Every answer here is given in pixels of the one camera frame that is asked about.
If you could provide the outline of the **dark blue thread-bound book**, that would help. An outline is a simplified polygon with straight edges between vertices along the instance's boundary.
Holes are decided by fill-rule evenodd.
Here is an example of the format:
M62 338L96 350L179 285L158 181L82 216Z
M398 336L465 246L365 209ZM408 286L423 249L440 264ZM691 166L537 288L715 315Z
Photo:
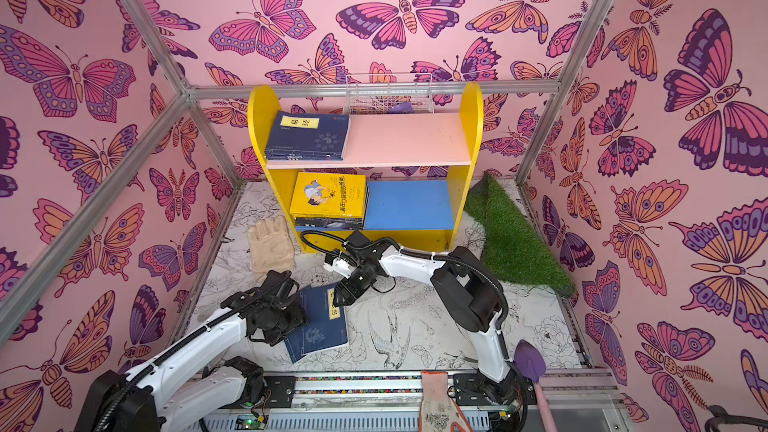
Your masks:
M315 352L348 344L348 328L343 307L334 304L335 284L306 287L298 293L298 303L306 323L289 334L284 343L292 363Z

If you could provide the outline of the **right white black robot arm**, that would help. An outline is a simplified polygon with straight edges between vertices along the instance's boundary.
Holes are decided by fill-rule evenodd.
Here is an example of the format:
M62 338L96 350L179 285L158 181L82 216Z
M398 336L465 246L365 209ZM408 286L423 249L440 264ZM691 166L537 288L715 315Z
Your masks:
M431 286L476 353L480 393L498 406L526 402L526 379L510 358L502 325L509 304L499 280L471 250L451 252L410 249L391 237L370 240L359 231L322 249L324 267L342 276L334 305L353 305L379 278L406 278Z

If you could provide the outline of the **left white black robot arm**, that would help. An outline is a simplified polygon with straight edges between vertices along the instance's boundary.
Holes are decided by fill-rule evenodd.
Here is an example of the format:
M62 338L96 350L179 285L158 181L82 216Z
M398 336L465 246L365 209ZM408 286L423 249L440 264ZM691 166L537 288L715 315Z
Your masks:
M270 271L164 351L123 373L103 373L87 392L76 430L181 431L222 407L264 400L264 370L254 361L212 365L244 339L274 346L305 325L298 288L290 272ZM198 378L205 367L212 367L209 375Z

